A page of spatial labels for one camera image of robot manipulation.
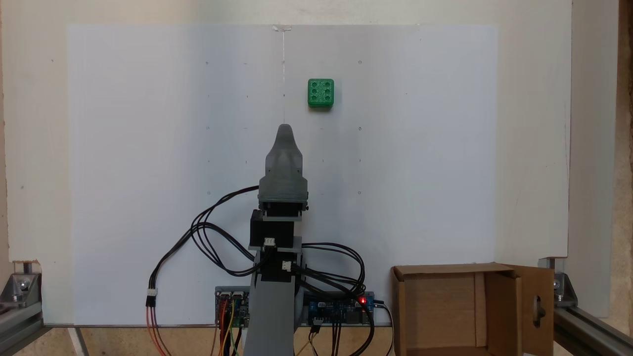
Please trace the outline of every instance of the connector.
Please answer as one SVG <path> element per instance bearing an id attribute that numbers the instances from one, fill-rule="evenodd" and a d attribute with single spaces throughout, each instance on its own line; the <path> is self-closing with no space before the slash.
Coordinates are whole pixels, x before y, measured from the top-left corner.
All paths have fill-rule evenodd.
<path id="1" fill-rule="evenodd" d="M 156 296 L 148 295 L 147 299 L 145 299 L 145 306 L 149 308 L 156 308 Z"/>
<path id="2" fill-rule="evenodd" d="M 323 318 L 312 319 L 312 327 L 310 328 L 310 334 L 318 334 L 321 331 L 321 325 L 323 325 Z"/>
<path id="3" fill-rule="evenodd" d="M 156 308 L 156 295 L 158 294 L 156 288 L 147 289 L 147 298 L 145 299 L 145 306 L 149 308 Z"/>

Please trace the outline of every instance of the open cardboard box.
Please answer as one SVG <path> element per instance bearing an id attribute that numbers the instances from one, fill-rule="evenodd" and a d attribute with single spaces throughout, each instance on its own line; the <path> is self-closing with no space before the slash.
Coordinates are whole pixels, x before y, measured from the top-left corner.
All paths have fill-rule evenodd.
<path id="1" fill-rule="evenodd" d="M 398 356 L 552 356 L 554 272 L 514 265 L 393 271 Z"/>

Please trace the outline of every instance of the white backdrop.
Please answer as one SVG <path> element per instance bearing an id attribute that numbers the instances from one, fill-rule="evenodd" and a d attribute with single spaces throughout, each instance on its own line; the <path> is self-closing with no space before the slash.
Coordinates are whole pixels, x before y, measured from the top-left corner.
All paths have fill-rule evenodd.
<path id="1" fill-rule="evenodd" d="M 497 56 L 496 29 L 475 25 L 71 26 L 74 322 L 143 324 L 160 257 L 198 212 L 258 182 L 284 121 L 310 192 L 298 232 L 358 250 L 379 298 L 395 264 L 490 262 Z M 331 111 L 307 108 L 312 77 L 334 79 Z M 251 193 L 211 220 L 246 245 L 255 207 Z M 161 270 L 160 323 L 211 323 L 214 287 L 248 283 L 189 243 Z"/>

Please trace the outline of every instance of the red wire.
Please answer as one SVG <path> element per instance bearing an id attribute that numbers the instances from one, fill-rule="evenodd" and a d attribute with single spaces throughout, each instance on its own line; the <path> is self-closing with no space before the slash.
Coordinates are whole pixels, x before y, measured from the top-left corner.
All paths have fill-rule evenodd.
<path id="1" fill-rule="evenodd" d="M 158 329 L 158 318 L 156 318 L 156 307 L 152 308 L 151 310 L 152 312 L 152 322 L 154 325 L 154 330 L 156 331 L 156 334 L 158 334 L 158 340 L 160 340 L 161 345 L 163 345 L 163 348 L 165 349 L 165 352 L 167 353 L 168 356 L 172 356 L 171 353 L 169 352 L 169 349 L 167 349 L 167 346 L 165 345 L 165 342 L 163 341 L 163 338 L 160 336 L 160 330 Z"/>
<path id="2" fill-rule="evenodd" d="M 213 332 L 213 344 L 211 345 L 211 353 L 209 356 L 213 356 L 213 351 L 215 350 L 215 338 L 218 337 L 218 326 L 215 326 L 213 330 L 215 331 Z"/>
<path id="3" fill-rule="evenodd" d="M 222 312 L 220 312 L 220 340 L 224 339 L 224 313 L 226 312 L 227 309 L 227 303 L 226 301 L 222 302 Z M 220 347 L 220 351 L 218 352 L 218 356 L 222 356 L 222 347 Z"/>
<path id="4" fill-rule="evenodd" d="M 149 333 L 149 338 L 152 339 L 152 343 L 154 344 L 154 346 L 156 347 L 156 349 L 162 356 L 167 356 L 163 353 L 161 348 L 158 346 L 158 343 L 156 342 L 156 340 L 154 340 L 154 337 L 152 336 L 152 332 L 149 328 L 149 307 L 147 307 L 145 310 L 145 320 L 147 321 L 147 332 Z"/>

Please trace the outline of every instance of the green cube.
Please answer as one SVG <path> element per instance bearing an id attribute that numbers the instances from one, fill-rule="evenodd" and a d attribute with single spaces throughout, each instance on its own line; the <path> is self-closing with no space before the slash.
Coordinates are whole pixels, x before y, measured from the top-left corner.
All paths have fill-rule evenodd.
<path id="1" fill-rule="evenodd" d="M 308 106 L 331 108 L 334 105 L 334 81 L 332 79 L 308 80 Z"/>

